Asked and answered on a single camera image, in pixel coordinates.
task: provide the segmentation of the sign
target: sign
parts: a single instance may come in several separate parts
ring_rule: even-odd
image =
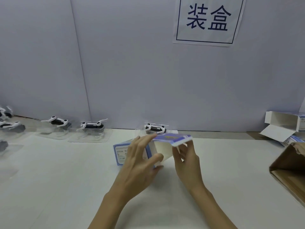
[[[232,46],[246,0],[177,0],[174,43]]]

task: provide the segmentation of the drone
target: drone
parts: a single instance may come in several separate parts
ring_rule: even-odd
[[[102,124],[102,122],[107,120],[108,119],[100,120],[97,123],[82,122],[80,129],[103,129],[104,125]]]
[[[14,123],[0,121],[0,129],[8,129],[10,132],[20,133],[25,131],[25,126],[19,121]]]
[[[0,140],[0,152],[3,152],[6,150],[6,148],[9,146],[9,143],[4,140]]]
[[[56,116],[52,116],[49,120],[41,122],[51,122],[51,124],[56,125],[58,128],[63,127],[64,130],[67,130],[71,126],[71,123],[68,120],[63,120]]]
[[[158,126],[152,126],[151,123],[147,123],[145,125],[145,131],[149,134],[150,132],[156,132],[156,133],[166,133],[166,128],[164,125],[161,127]]]
[[[9,118],[12,118],[12,110],[10,109],[10,107],[7,106],[7,109],[10,110],[11,113],[7,112],[6,109],[0,107],[0,118],[2,120],[6,120],[6,119],[9,119]]]

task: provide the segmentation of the gray partition wall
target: gray partition wall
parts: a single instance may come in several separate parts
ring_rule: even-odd
[[[0,0],[0,104],[90,119],[70,0]]]
[[[247,0],[230,48],[172,43],[175,0],[71,0],[94,120],[260,130],[305,96],[304,0]]]

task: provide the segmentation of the person's right hand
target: person's right hand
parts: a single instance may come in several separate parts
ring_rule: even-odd
[[[199,157],[195,153],[193,141],[186,144],[187,146],[184,144],[179,146],[180,153],[176,147],[173,147],[173,157],[178,177],[186,189],[192,193],[195,189],[205,187],[202,181]]]

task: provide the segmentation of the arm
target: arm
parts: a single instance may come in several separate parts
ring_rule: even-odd
[[[179,146],[179,150],[180,153],[177,148],[173,148],[176,172],[196,204],[199,206],[210,228],[237,229],[216,203],[213,195],[204,186],[199,157],[195,153],[193,141],[187,142],[187,146]]]
[[[114,229],[124,206],[145,190],[163,168],[153,168],[156,162],[163,160],[162,154],[155,154],[147,161],[143,159],[145,147],[155,137],[156,134],[137,137],[128,146],[125,163],[88,229]]]

